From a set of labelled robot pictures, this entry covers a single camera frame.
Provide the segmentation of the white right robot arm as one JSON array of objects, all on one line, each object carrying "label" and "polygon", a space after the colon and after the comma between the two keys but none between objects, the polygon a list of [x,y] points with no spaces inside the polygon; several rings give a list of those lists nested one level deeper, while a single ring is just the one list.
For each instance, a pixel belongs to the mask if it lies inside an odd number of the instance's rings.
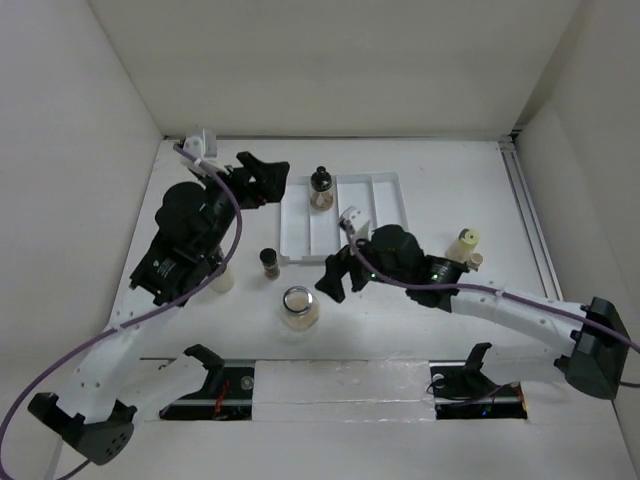
[{"label": "white right robot arm", "polygon": [[344,231],[347,245],[325,259],[315,284],[335,302],[346,297],[345,277],[354,292],[370,282],[401,288],[421,306],[484,319],[542,342],[558,352],[554,365],[570,386],[594,398],[616,398],[634,344],[610,301],[595,297],[584,305],[517,293],[463,263],[426,254],[399,225],[363,239],[351,227]]}]

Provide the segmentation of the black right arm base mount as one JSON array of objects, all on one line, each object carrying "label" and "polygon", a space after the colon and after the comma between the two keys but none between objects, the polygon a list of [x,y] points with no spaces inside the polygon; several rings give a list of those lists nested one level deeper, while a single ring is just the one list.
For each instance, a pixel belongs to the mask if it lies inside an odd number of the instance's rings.
[{"label": "black right arm base mount", "polygon": [[491,348],[490,342],[478,343],[465,360],[429,364],[426,393],[433,397],[437,420],[528,419],[521,384],[496,383],[483,373]]}]

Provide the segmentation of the wide glass jar metal rim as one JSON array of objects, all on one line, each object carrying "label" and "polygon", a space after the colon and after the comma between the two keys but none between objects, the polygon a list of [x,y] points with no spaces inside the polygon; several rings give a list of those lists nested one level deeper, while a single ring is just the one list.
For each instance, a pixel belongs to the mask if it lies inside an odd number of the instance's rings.
[{"label": "wide glass jar metal rim", "polygon": [[282,296],[281,315],[290,330],[304,332],[318,322],[320,304],[308,288],[292,286]]}]

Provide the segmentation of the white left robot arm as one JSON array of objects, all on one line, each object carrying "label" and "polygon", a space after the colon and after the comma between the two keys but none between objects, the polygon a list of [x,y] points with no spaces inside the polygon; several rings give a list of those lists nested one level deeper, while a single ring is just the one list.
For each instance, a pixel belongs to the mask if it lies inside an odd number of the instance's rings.
[{"label": "white left robot arm", "polygon": [[144,413],[196,391],[222,387],[223,360],[196,344],[150,383],[128,385],[139,359],[191,297],[222,276],[243,230],[242,213],[280,202],[288,162],[248,151],[217,167],[184,154],[194,180],[172,185],[155,213],[157,232],[129,277],[105,329],[78,347],[85,356],[57,392],[35,394],[29,412],[89,463],[105,465],[130,441]]}]

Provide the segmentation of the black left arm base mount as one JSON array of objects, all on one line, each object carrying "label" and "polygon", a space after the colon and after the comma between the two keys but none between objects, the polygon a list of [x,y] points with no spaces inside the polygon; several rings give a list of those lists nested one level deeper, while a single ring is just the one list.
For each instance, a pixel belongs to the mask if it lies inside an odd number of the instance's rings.
[{"label": "black left arm base mount", "polygon": [[202,386],[159,412],[165,421],[249,421],[255,387],[254,360],[224,360],[196,344],[184,353],[199,360],[207,371]]}]

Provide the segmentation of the small dark spice shaker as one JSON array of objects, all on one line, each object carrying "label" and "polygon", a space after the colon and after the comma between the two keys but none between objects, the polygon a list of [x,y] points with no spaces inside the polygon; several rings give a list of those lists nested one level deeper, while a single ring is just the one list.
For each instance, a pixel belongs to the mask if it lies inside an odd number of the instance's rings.
[{"label": "small dark spice shaker", "polygon": [[259,253],[264,275],[269,280],[275,280],[280,275],[278,254],[273,248],[264,248]]}]

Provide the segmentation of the black-capped glass condiment bottle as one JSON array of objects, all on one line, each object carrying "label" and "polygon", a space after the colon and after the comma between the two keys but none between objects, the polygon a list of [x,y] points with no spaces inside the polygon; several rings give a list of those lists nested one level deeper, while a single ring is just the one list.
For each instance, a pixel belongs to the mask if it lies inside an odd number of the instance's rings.
[{"label": "black-capped glass condiment bottle", "polygon": [[310,204],[318,211],[329,210],[334,202],[333,177],[324,166],[318,166],[310,177]]}]

